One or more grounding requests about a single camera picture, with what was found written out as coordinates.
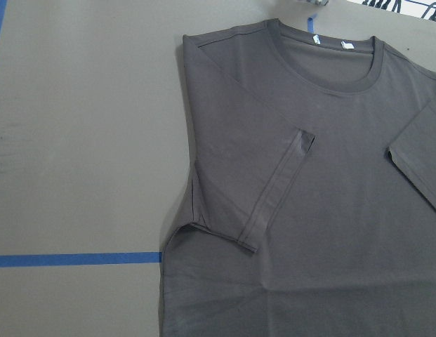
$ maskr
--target folded sleeve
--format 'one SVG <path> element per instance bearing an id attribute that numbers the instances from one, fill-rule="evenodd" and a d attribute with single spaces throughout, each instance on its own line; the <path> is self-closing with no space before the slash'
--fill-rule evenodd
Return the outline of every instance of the folded sleeve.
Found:
<path id="1" fill-rule="evenodd" d="M 397 168 L 436 209 L 436 96 L 392 141 Z"/>
<path id="2" fill-rule="evenodd" d="M 255 252 L 315 135 L 250 93 L 183 36 L 196 156 L 194 226 Z"/>

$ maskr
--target gray t-shirt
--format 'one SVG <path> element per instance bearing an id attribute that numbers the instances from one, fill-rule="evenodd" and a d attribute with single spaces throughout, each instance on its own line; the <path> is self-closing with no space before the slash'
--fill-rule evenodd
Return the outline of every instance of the gray t-shirt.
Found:
<path id="1" fill-rule="evenodd" d="M 164 337 L 436 336 L 436 73 L 313 36 L 183 36 L 197 153 Z"/>

